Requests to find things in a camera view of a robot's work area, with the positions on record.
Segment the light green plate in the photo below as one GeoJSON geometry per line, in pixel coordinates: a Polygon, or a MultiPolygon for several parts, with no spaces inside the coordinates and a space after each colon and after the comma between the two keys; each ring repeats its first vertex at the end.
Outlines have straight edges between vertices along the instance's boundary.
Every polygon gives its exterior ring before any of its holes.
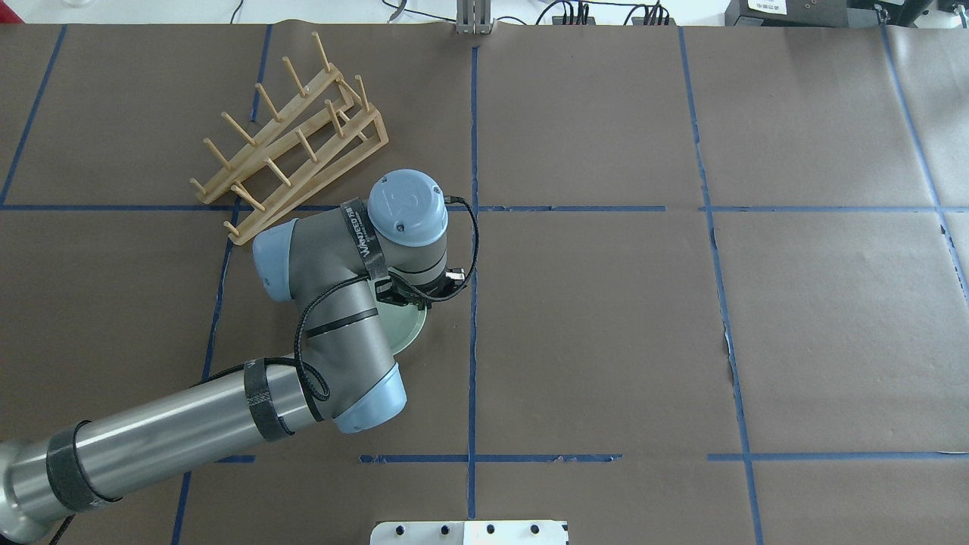
{"type": "MultiPolygon", "coordinates": [[[[370,293],[374,293],[373,281],[370,284],[370,293]]],[[[424,320],[427,319],[427,309],[418,310],[416,305],[397,306],[377,302],[377,312],[380,315],[380,323],[384,326],[384,333],[391,344],[391,352],[397,355],[403,352],[404,348],[410,346],[414,339],[421,333],[424,320]]]]}

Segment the light blue joint cap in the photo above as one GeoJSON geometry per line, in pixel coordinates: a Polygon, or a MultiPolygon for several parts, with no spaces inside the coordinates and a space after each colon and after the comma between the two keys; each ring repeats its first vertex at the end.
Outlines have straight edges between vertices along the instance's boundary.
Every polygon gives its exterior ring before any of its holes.
{"type": "Polygon", "coordinates": [[[430,176],[410,169],[374,184],[367,213],[381,235],[402,246],[427,246],[448,229],[444,192],[430,176]]]}
{"type": "Polygon", "coordinates": [[[373,385],[369,392],[333,419],[344,433],[357,433],[379,426],[397,416],[407,404],[407,392],[400,379],[400,365],[393,368],[373,385]]]}
{"type": "Polygon", "coordinates": [[[290,293],[290,241],[294,219],[259,233],[252,241],[252,258],[266,293],[277,303],[293,300],[290,293]]]}

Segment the blue tape line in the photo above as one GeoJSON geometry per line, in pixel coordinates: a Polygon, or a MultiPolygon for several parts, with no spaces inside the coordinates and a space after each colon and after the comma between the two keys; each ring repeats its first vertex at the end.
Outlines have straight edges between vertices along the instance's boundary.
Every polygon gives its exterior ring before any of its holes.
{"type": "MultiPolygon", "coordinates": [[[[269,55],[269,38],[272,37],[272,24],[266,25],[266,37],[263,39],[263,58],[259,61],[259,75],[256,77],[256,81],[259,83],[263,82],[263,76],[266,75],[266,56],[269,55]]],[[[256,114],[259,113],[259,91],[252,92],[252,111],[249,113],[249,120],[255,121],[256,114]]]]}
{"type": "Polygon", "coordinates": [[[479,454],[478,462],[490,464],[608,464],[621,460],[621,454],[479,454]]]}
{"type": "Polygon", "coordinates": [[[182,475],[182,488],[178,493],[178,509],[175,511],[175,524],[172,528],[172,545],[181,541],[181,525],[185,520],[185,504],[188,502],[188,488],[192,483],[192,471],[182,475]]]}
{"type": "MultiPolygon", "coordinates": [[[[471,210],[478,214],[478,47],[471,48],[471,210]]],[[[470,351],[468,356],[468,520],[477,515],[478,272],[471,275],[470,351]]]]}
{"type": "Polygon", "coordinates": [[[932,172],[928,168],[928,161],[925,160],[925,151],[922,147],[922,139],[919,138],[919,133],[915,130],[915,122],[912,120],[912,113],[908,107],[908,101],[905,99],[905,93],[902,92],[902,83],[898,78],[898,71],[895,69],[895,57],[891,52],[891,44],[889,43],[889,32],[886,30],[885,25],[882,25],[882,43],[885,45],[885,55],[889,59],[889,72],[891,73],[891,82],[895,87],[895,94],[898,96],[898,103],[902,107],[902,111],[905,113],[905,124],[908,125],[909,133],[912,135],[912,142],[915,143],[915,151],[919,157],[919,164],[922,166],[922,172],[925,175],[925,183],[928,184],[928,193],[932,196],[932,205],[935,206],[936,213],[939,217],[939,225],[942,226],[944,237],[946,238],[946,245],[949,247],[949,255],[953,259],[953,266],[955,267],[955,276],[959,280],[959,285],[962,288],[962,299],[969,303],[969,284],[966,283],[965,271],[962,268],[962,263],[959,261],[958,251],[955,249],[955,243],[953,242],[952,231],[949,229],[949,222],[946,221],[946,214],[942,212],[942,204],[939,202],[939,192],[935,189],[935,180],[932,178],[932,172]]]}
{"type": "MultiPolygon", "coordinates": [[[[239,218],[239,201],[236,197],[231,223],[235,225],[239,218]]],[[[202,380],[208,378],[212,371],[212,355],[215,352],[215,332],[219,328],[219,318],[222,316],[222,296],[226,289],[226,273],[229,271],[229,258],[233,255],[233,242],[226,237],[226,252],[222,256],[222,272],[219,275],[219,289],[215,293],[215,310],[212,312],[212,326],[208,330],[208,345],[205,347],[205,363],[202,367],[202,380]]]]}
{"type": "Polygon", "coordinates": [[[743,454],[708,454],[708,462],[807,462],[852,460],[969,460],[964,452],[774,452],[743,454]]]}
{"type": "Polygon", "coordinates": [[[252,464],[256,461],[256,457],[251,454],[238,454],[235,456],[227,456],[222,460],[216,460],[217,464],[252,464]]]}
{"type": "Polygon", "coordinates": [[[665,212],[666,207],[589,207],[589,206],[488,206],[483,212],[665,212]]]}
{"type": "Polygon", "coordinates": [[[934,212],[933,207],[711,207],[714,212],[934,212]]]}
{"type": "MultiPolygon", "coordinates": [[[[553,462],[577,464],[608,464],[621,460],[621,454],[478,454],[479,464],[548,464],[553,462]]],[[[363,455],[361,464],[464,464],[464,454],[379,454],[363,455]]]]}
{"type": "MultiPolygon", "coordinates": [[[[693,96],[693,82],[690,79],[690,62],[686,52],[686,36],[683,27],[676,27],[679,33],[679,52],[683,61],[683,78],[686,82],[686,98],[690,106],[690,121],[693,125],[693,145],[697,155],[697,168],[703,189],[704,215],[706,228],[710,235],[710,252],[713,255],[713,271],[717,280],[717,297],[720,300],[720,317],[724,324],[724,337],[727,340],[727,357],[730,360],[731,372],[734,374],[734,403],[736,407],[736,421],[740,429],[740,447],[744,456],[750,454],[750,440],[747,437],[747,419],[743,411],[743,395],[740,392],[740,373],[736,366],[734,353],[734,334],[731,329],[730,313],[727,310],[727,293],[724,289],[723,271],[720,268],[720,251],[717,249],[716,229],[713,224],[712,203],[710,190],[706,179],[706,166],[700,152],[700,122],[697,119],[697,106],[693,96]]],[[[761,527],[761,509],[757,501],[757,486],[754,483],[754,465],[749,458],[744,460],[744,472],[747,477],[747,496],[750,499],[750,514],[754,524],[754,538],[757,545],[764,545],[764,532],[761,527]]]]}
{"type": "Polygon", "coordinates": [[[47,69],[44,71],[44,77],[41,79],[41,86],[37,89],[37,96],[34,97],[34,105],[30,107],[30,113],[27,115],[27,122],[23,125],[23,132],[20,133],[20,142],[16,144],[16,151],[14,152],[14,159],[10,163],[10,169],[7,171],[7,179],[3,182],[3,189],[0,190],[0,206],[7,202],[7,194],[10,193],[10,186],[14,182],[14,174],[16,173],[16,165],[20,162],[20,154],[23,153],[23,147],[27,144],[27,136],[30,135],[30,128],[34,124],[34,117],[37,116],[37,108],[41,105],[41,98],[44,96],[44,91],[47,89],[47,82],[50,81],[50,73],[54,70],[54,63],[57,62],[57,54],[60,52],[60,47],[64,44],[64,35],[67,34],[67,25],[61,25],[60,34],[57,35],[57,42],[54,44],[54,51],[50,53],[50,60],[47,62],[47,69]]]}
{"type": "Polygon", "coordinates": [[[21,211],[111,211],[111,212],[189,212],[230,211],[228,205],[3,205],[2,210],[21,211]]]}
{"type": "Polygon", "coordinates": [[[466,454],[379,454],[360,456],[361,464],[466,464],[466,454]]]}

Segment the wooden peg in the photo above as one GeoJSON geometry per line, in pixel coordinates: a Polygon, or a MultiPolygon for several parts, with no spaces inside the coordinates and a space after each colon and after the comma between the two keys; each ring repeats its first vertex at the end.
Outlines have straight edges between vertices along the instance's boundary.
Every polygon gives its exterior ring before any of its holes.
{"type": "Polygon", "coordinates": [[[266,211],[266,207],[263,206],[263,203],[260,203],[255,198],[253,198],[253,196],[250,195],[248,191],[243,189],[241,185],[234,183],[233,186],[230,187],[230,189],[233,190],[233,193],[235,193],[239,197],[242,197],[242,200],[244,200],[246,203],[249,203],[250,205],[252,205],[252,208],[255,208],[260,212],[266,211]]]}
{"type": "Polygon", "coordinates": [[[256,83],[256,90],[259,91],[259,95],[263,97],[263,101],[266,102],[267,106],[269,106],[269,111],[272,112],[272,118],[275,119],[277,123],[282,121],[283,118],[279,116],[279,111],[275,106],[272,105],[272,101],[269,100],[269,93],[266,92],[266,89],[261,83],[256,83]]]}
{"type": "Polygon", "coordinates": [[[299,96],[306,98],[308,94],[306,89],[302,86],[302,82],[299,81],[299,76],[297,76],[297,69],[293,68],[293,63],[290,62],[290,57],[283,57],[283,64],[286,65],[286,69],[290,71],[290,76],[293,77],[293,82],[296,83],[299,88],[299,96]]]}
{"type": "Polygon", "coordinates": [[[316,38],[316,47],[320,50],[320,58],[323,59],[323,69],[327,71],[327,74],[333,71],[333,65],[329,64],[327,60],[327,52],[323,50],[323,42],[320,41],[320,33],[312,32],[310,36],[316,38]]]}
{"type": "Polygon", "coordinates": [[[211,139],[206,138],[205,140],[202,141],[202,143],[205,144],[208,147],[208,150],[212,152],[212,155],[215,155],[215,158],[218,159],[220,163],[222,163],[223,168],[225,168],[227,171],[230,171],[233,169],[233,166],[229,164],[229,161],[226,159],[226,156],[223,155],[221,151],[219,151],[218,147],[215,147],[215,144],[212,143],[211,139]]]}
{"type": "Polygon", "coordinates": [[[340,126],[340,119],[336,116],[336,108],[333,107],[333,101],[327,98],[327,109],[329,110],[329,118],[333,120],[333,128],[336,129],[336,134],[343,138],[343,127],[340,126]]]}
{"type": "Polygon", "coordinates": [[[235,119],[233,119],[231,115],[229,115],[228,113],[222,112],[222,118],[225,119],[226,122],[229,123],[229,125],[235,129],[235,131],[239,134],[239,136],[245,139],[245,141],[249,143],[249,145],[256,147],[256,141],[251,136],[249,136],[249,133],[245,132],[245,129],[240,127],[239,124],[235,122],[235,119]]]}
{"type": "Polygon", "coordinates": [[[205,191],[205,188],[204,188],[204,187],[203,187],[203,186],[202,186],[202,185],[201,185],[201,184],[199,183],[199,181],[198,181],[198,180],[196,180],[196,179],[194,179],[193,177],[190,177],[190,178],[188,179],[188,182],[189,182],[189,183],[191,183],[192,185],[194,185],[194,186],[195,186],[195,188],[196,188],[196,189],[198,189],[198,190],[199,190],[199,192],[200,192],[200,193],[202,193],[203,195],[204,195],[205,193],[207,193],[207,192],[205,191]]]}
{"type": "Polygon", "coordinates": [[[363,78],[360,77],[360,74],[357,74],[354,76],[354,80],[357,80],[357,85],[360,86],[360,97],[363,99],[363,107],[366,109],[367,113],[370,113],[373,110],[373,107],[370,106],[370,102],[366,100],[366,89],[363,88],[363,78]]]}
{"type": "Polygon", "coordinates": [[[309,158],[313,160],[314,163],[319,163],[320,159],[316,156],[316,152],[313,151],[313,146],[309,144],[306,140],[306,135],[302,134],[302,131],[297,129],[297,136],[299,137],[299,142],[303,144],[303,148],[306,149],[306,153],[309,153],[309,158]]]}
{"type": "Polygon", "coordinates": [[[222,225],[224,225],[226,229],[229,230],[230,233],[232,233],[233,235],[236,235],[237,237],[240,237],[239,230],[235,228],[235,225],[233,225],[232,223],[229,223],[228,221],[223,221],[222,225]]]}
{"type": "Polygon", "coordinates": [[[269,169],[276,174],[276,177],[278,177],[280,181],[286,184],[286,187],[293,187],[293,183],[289,178],[286,177],[286,175],[283,174],[283,171],[279,170],[279,167],[272,162],[272,159],[266,159],[266,165],[269,166],[269,169]]]}

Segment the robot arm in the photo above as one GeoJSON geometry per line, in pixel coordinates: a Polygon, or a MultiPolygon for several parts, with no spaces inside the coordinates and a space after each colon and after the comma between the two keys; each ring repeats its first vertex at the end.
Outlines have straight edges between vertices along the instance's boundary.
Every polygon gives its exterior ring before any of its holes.
{"type": "Polygon", "coordinates": [[[303,310],[295,358],[247,362],[42,441],[0,443],[0,545],[31,543],[54,521],[321,420],[356,433],[394,417],[407,397],[363,280],[399,305],[456,295],[466,284],[447,269],[445,203],[427,175],[395,171],[366,205],[354,200],[256,237],[269,295],[303,310]]]}

